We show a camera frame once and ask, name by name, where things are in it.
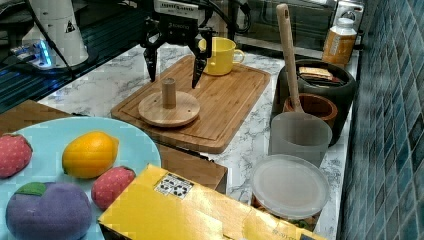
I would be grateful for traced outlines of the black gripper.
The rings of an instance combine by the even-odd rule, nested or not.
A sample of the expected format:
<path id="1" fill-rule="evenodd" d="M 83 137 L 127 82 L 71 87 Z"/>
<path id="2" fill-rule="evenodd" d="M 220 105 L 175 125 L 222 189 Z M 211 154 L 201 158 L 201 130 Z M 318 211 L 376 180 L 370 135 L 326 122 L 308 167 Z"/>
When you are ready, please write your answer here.
<path id="1" fill-rule="evenodd" d="M 206 24 L 213 8 L 201 0 L 153 0 L 154 14 L 145 19 L 141 46 L 152 82 L 156 78 L 157 49 L 164 43 L 188 46 L 195 55 L 192 88 L 195 89 L 212 56 L 213 29 Z"/>

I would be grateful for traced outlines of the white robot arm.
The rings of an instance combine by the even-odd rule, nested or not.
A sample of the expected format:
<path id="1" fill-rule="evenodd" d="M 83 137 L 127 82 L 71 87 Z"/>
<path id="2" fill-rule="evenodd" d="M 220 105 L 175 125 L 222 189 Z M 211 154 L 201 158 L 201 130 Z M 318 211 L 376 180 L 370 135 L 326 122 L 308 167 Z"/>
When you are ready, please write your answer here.
<path id="1" fill-rule="evenodd" d="M 24 1 L 34 21 L 34 27 L 23 37 L 23 42 L 33 48 L 33 66 L 71 70 L 88 60 L 72 0 Z M 213 35 L 213 30 L 199 21 L 208 20 L 211 9 L 198 0 L 153 0 L 155 16 L 145 19 L 146 31 L 140 40 L 151 78 L 156 77 L 157 50 L 168 43 L 189 47 L 195 55 L 192 84 L 198 83 L 212 56 Z"/>

